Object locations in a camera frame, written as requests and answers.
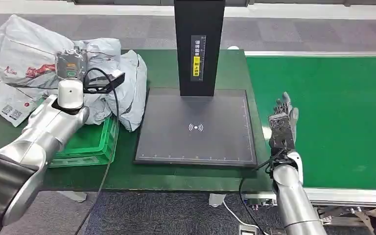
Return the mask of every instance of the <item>green plastic crate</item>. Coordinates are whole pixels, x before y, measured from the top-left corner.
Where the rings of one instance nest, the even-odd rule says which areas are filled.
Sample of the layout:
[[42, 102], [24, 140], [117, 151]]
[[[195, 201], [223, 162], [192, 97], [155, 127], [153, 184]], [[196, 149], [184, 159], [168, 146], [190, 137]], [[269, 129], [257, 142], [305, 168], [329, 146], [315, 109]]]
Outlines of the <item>green plastic crate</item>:
[[73, 135], [66, 148], [56, 154], [49, 167], [105, 165], [112, 151], [113, 162], [117, 124], [117, 118], [112, 115], [102, 125], [83, 126]]

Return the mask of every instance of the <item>qr code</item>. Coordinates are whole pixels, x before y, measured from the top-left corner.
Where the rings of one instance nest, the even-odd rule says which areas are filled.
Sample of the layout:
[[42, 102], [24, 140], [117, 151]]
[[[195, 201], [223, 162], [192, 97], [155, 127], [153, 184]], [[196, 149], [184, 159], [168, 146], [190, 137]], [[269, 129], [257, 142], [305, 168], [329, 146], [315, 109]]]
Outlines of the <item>qr code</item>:
[[10, 105], [6, 105], [3, 109], [2, 109], [2, 113], [4, 113], [5, 115], [8, 115], [8, 113], [10, 113], [12, 111], [12, 106]]
[[15, 110], [11, 116], [9, 116], [10, 118], [12, 118], [13, 120], [17, 120], [20, 118], [20, 116], [22, 115], [22, 112], [18, 111], [18, 110]]

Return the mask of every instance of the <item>wire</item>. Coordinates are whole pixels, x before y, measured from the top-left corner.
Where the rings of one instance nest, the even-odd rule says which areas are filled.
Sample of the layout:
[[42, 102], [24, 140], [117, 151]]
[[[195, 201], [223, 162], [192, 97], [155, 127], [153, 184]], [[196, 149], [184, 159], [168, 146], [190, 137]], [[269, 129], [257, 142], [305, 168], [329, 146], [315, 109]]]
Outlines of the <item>wire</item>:
[[260, 229], [260, 227], [259, 226], [256, 226], [256, 225], [254, 225], [254, 224], [246, 224], [246, 223], [244, 223], [243, 221], [241, 221], [238, 217], [237, 217], [237, 215], [236, 214], [234, 214], [234, 212], [232, 211], [232, 210], [230, 210], [230, 208], [228, 208], [228, 206], [227, 206], [227, 204], [226, 204], [226, 202], [223, 200], [223, 204], [224, 204], [224, 206], [227, 208], [227, 210], [240, 222], [240, 224], [242, 224], [242, 225], [245, 225], [245, 226], [251, 226], [251, 227], [255, 227], [255, 228], [257, 228], [257, 229], [259, 229], [260, 231], [261, 231], [261, 229]]
[[[284, 149], [280, 150], [279, 152], [277, 152], [274, 156], [271, 156], [267, 161], [263, 162], [262, 164], [256, 166], [255, 168], [252, 169], [252, 171], [258, 171], [260, 168], [264, 167], [265, 165], [271, 163], [274, 159], [276, 159], [282, 152], [284, 151]], [[256, 219], [254, 218], [254, 216], [251, 214], [251, 212], [249, 211], [249, 208], [247, 207], [246, 203], [244, 202], [244, 199], [243, 199], [243, 194], [241, 193], [242, 192], [242, 188], [243, 188], [243, 183], [244, 181], [246, 180], [246, 178], [242, 178], [241, 181], [240, 181], [240, 184], [238, 185], [238, 197], [240, 198], [240, 201], [241, 203], [243, 204], [243, 207], [246, 209], [247, 213], [249, 214], [249, 216], [253, 219], [254, 223], [257, 225], [257, 228], [260, 230], [260, 232], [262, 234], [267, 234], [265, 231], [263, 231], [263, 229], [261, 229], [260, 225], [257, 223]]]
[[[115, 96], [115, 101], [116, 101], [116, 112], [119, 112], [119, 101], [118, 101], [118, 95], [116, 94], [116, 90], [112, 84], [112, 81], [110, 80], [109, 76], [101, 69], [99, 68], [91, 68], [89, 70], [87, 70], [87, 72], [84, 74], [84, 77], [83, 77], [83, 80], [86, 80], [87, 78], [87, 75], [90, 71], [99, 71], [101, 72], [105, 77], [106, 79], [109, 81], [109, 84], [110, 86], [112, 87], [112, 90], [113, 90], [113, 95]], [[114, 146], [113, 146], [113, 149], [116, 149], [116, 145], [118, 143], [118, 136], [119, 136], [119, 127], [120, 127], [120, 121], [119, 121], [119, 115], [118, 113], [116, 113], [116, 117], [117, 117], [117, 122], [116, 122], [116, 133], [115, 133], [115, 141], [114, 141]], [[103, 188], [103, 185], [104, 185], [104, 181], [106, 180], [106, 177], [107, 177], [107, 173], [109, 172], [109, 168], [110, 168], [110, 163], [112, 163], [112, 157], [113, 157], [113, 153], [114, 151], [112, 151], [110, 153], [110, 157], [109, 157], [109, 162], [107, 163], [107, 167], [106, 167], [106, 170], [104, 171], [104, 175], [103, 175], [103, 179], [101, 180], [101, 183], [100, 183], [100, 186], [98, 188], [98, 191], [97, 191], [97, 194], [96, 194], [96, 198], [94, 199], [94, 202], [92, 204], [92, 206], [90, 207], [90, 209], [87, 211], [87, 214], [84, 216], [83, 220], [81, 221], [80, 225], [78, 226], [77, 230], [75, 231], [74, 235], [78, 235], [78, 233], [80, 232], [81, 228], [83, 227], [84, 223], [86, 222], [87, 218], [89, 217], [90, 213], [92, 212], [94, 206], [96, 205], [96, 202], [100, 196], [100, 193], [101, 193], [101, 189]]]

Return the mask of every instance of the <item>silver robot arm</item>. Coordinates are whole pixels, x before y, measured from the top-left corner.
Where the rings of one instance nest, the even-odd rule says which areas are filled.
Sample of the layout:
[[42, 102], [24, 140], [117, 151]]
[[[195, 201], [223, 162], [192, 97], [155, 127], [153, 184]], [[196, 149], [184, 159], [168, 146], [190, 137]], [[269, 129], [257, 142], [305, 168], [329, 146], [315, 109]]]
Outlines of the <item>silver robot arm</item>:
[[288, 235], [327, 235], [303, 188], [302, 158], [295, 151], [299, 111], [287, 93], [276, 103], [275, 114], [269, 117], [269, 143], [276, 153], [269, 172], [283, 226]]
[[[290, 152], [287, 157], [300, 160], [297, 152]], [[272, 172], [273, 191], [286, 234], [327, 235], [304, 191], [301, 172], [302, 168], [290, 164], [279, 164]]]
[[88, 116], [82, 82], [60, 81], [58, 96], [48, 97], [30, 115], [21, 135], [0, 149], [0, 230], [23, 216], [41, 189], [55, 153]]

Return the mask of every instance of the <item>wireless charging symbol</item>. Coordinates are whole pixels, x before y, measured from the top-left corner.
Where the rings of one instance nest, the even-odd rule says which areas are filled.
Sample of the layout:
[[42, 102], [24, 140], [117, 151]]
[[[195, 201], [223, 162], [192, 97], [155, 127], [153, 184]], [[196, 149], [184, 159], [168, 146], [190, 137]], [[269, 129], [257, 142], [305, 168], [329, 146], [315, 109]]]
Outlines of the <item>wireless charging symbol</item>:
[[189, 126], [188, 126], [188, 130], [189, 131], [198, 130], [198, 131], [202, 132], [204, 130], [204, 126], [202, 124], [199, 124], [198, 126], [196, 126], [196, 125], [193, 125], [192, 123], [190, 123]]

